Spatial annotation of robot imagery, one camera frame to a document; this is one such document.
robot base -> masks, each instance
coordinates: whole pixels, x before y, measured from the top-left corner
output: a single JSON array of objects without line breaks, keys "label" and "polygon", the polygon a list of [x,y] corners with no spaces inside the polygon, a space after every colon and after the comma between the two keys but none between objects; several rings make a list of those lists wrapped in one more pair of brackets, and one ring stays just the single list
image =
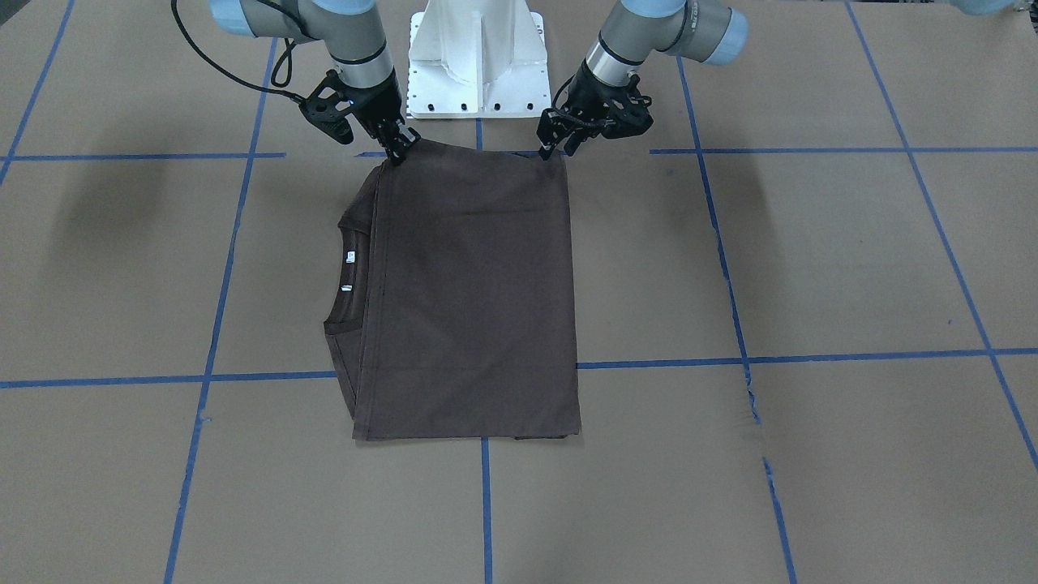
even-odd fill
[{"label": "robot base", "polygon": [[409,57],[409,117],[538,117],[551,105],[544,19],[525,0],[430,0],[411,18]]}]

light blue joint cap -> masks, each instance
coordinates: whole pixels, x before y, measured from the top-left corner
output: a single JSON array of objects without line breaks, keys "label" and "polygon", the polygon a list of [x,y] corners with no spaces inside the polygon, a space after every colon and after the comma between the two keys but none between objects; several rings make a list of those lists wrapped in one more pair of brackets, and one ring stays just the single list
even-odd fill
[{"label": "light blue joint cap", "polygon": [[728,30],[725,31],[725,36],[720,37],[720,43],[717,44],[714,52],[710,53],[707,60],[703,61],[706,64],[728,64],[734,61],[735,57],[739,56],[742,48],[746,45],[746,37],[749,35],[749,23],[746,22],[746,17],[742,16],[742,12],[739,10],[735,8],[731,8],[731,10],[732,20],[728,23]]},{"label": "light blue joint cap", "polygon": [[336,15],[362,15],[375,7],[375,0],[310,0],[318,6]]},{"label": "light blue joint cap", "polygon": [[972,17],[993,15],[1009,6],[1013,0],[952,0],[952,5]]},{"label": "light blue joint cap", "polygon": [[685,7],[685,0],[620,0],[625,8],[647,19],[662,19]]},{"label": "light blue joint cap", "polygon": [[213,20],[224,31],[242,36],[255,36],[249,21],[245,20],[241,0],[209,0],[209,11],[213,12]]}]

fabric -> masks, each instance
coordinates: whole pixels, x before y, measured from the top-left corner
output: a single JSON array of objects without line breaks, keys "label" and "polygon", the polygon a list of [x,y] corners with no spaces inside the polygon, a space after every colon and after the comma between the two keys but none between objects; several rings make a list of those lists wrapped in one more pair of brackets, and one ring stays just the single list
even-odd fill
[{"label": "fabric", "polygon": [[559,157],[421,140],[372,171],[339,228],[325,333],[354,439],[579,433]]}]

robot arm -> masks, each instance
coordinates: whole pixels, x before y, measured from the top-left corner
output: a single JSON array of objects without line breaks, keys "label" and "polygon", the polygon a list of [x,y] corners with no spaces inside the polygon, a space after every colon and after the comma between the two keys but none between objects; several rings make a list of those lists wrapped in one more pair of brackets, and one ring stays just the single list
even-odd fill
[{"label": "robot arm", "polygon": [[619,0],[580,68],[566,84],[562,107],[544,110],[537,134],[545,160],[559,142],[572,155],[589,138],[623,138],[652,126],[652,99],[636,72],[653,51],[727,64],[742,50],[746,18],[717,0]]},{"label": "robot arm", "polygon": [[210,8],[217,24],[235,34],[324,40],[334,68],[299,109],[335,141],[353,141],[351,113],[395,163],[420,139],[401,116],[397,73],[375,0],[210,0]]}]

